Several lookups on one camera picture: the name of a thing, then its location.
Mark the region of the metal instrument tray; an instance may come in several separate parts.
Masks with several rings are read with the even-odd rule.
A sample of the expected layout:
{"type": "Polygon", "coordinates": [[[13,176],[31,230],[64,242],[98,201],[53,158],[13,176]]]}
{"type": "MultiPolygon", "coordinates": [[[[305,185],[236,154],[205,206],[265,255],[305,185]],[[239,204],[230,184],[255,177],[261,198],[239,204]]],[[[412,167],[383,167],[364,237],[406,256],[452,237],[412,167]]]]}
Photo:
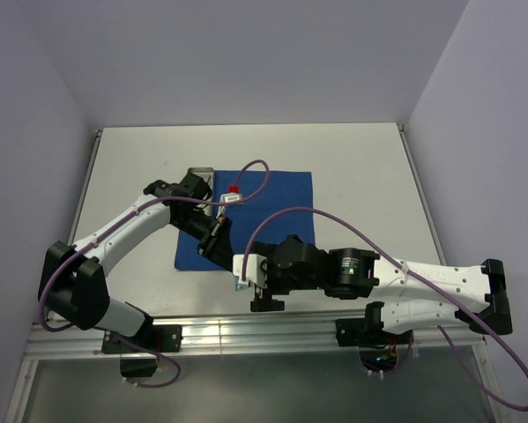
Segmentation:
{"type": "MultiPolygon", "coordinates": [[[[210,189],[210,193],[204,197],[205,201],[212,201],[214,199],[214,169],[212,167],[190,167],[188,171],[196,176],[202,178],[210,189]]],[[[205,215],[212,216],[212,206],[209,204],[201,204],[198,206],[203,210],[205,215]]]]}

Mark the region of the blue surgical cloth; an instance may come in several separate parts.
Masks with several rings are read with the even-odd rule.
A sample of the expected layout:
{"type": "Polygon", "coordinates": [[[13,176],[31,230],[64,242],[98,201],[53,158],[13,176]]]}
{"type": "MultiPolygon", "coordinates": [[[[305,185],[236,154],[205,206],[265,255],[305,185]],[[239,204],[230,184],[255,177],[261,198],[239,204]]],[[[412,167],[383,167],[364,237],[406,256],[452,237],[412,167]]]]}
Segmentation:
{"type": "MultiPolygon", "coordinates": [[[[232,220],[230,241],[235,254],[241,254],[258,225],[273,213],[285,208],[313,205],[313,182],[310,172],[272,171],[266,187],[246,204],[227,209],[232,220]]],[[[302,241],[316,241],[314,218],[306,212],[296,212],[277,218],[257,236],[257,240],[278,244],[294,234],[302,241]]],[[[218,271],[214,263],[197,252],[198,241],[180,232],[174,265],[178,271],[218,271]]]]}

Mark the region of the white teal gauze packet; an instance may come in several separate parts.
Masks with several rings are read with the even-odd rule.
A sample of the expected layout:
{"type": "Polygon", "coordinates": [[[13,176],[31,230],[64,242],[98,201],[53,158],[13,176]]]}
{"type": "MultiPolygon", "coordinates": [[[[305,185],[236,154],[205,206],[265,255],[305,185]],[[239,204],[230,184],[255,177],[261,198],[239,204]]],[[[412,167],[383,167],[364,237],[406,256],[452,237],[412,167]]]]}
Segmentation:
{"type": "Polygon", "coordinates": [[[241,280],[240,278],[234,278],[234,289],[236,292],[240,292],[250,288],[249,281],[241,280]]]}

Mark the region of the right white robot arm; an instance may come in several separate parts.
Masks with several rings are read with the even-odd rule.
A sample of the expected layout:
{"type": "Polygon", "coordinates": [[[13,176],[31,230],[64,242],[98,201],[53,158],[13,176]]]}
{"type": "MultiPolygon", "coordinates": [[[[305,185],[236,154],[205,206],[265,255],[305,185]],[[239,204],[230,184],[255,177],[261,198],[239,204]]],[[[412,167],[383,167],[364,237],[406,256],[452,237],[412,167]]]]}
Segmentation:
{"type": "Polygon", "coordinates": [[[365,249],[324,251],[290,235],[280,244],[256,242],[247,256],[234,256],[233,274],[237,289],[254,287],[253,312],[284,310],[279,296],[292,291],[366,299],[361,332],[374,344],[385,336],[457,323],[479,334],[513,331],[500,260],[471,267],[389,260],[365,249]]]}

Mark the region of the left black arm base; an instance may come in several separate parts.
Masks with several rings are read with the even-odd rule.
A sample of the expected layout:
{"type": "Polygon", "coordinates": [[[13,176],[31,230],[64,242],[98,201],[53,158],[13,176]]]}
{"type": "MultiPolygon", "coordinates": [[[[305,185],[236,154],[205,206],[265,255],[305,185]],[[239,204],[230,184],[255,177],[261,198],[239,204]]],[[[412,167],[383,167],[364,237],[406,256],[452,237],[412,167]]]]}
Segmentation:
{"type": "Polygon", "coordinates": [[[167,384],[176,382],[181,376],[181,365],[168,353],[181,350],[182,326],[179,324],[153,325],[134,337],[125,337],[106,331],[103,336],[101,352],[106,355],[118,355],[119,371],[126,382],[138,386],[147,385],[146,380],[153,377],[158,369],[172,365],[175,375],[167,384]]]}

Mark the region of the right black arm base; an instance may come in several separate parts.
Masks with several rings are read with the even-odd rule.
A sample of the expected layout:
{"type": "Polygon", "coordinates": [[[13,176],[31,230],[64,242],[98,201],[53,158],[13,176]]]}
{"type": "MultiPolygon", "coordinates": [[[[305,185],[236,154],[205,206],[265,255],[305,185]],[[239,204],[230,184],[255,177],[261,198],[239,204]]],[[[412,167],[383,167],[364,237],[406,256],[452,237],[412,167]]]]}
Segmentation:
{"type": "Polygon", "coordinates": [[[364,348],[360,353],[361,364],[373,373],[388,373],[399,363],[398,347],[405,345],[407,357],[413,344],[413,332],[395,335],[383,331],[366,318],[342,318],[335,321],[336,340],[339,347],[364,348]]]}

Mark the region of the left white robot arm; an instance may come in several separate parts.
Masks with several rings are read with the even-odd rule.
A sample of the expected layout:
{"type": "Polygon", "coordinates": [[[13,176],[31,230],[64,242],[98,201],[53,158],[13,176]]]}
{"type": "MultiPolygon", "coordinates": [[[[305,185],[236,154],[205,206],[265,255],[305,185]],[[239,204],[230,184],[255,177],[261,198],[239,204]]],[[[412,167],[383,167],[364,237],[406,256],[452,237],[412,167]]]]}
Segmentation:
{"type": "Polygon", "coordinates": [[[129,338],[143,338],[152,318],[128,303],[110,297],[106,278],[136,246],[165,226],[197,240],[197,252],[221,269],[233,269],[232,222],[213,218],[199,208],[212,196],[210,184],[187,173],[180,182],[157,180],[134,204],[102,229],[72,244],[58,241],[48,248],[38,299],[81,330],[101,328],[129,338]]]}

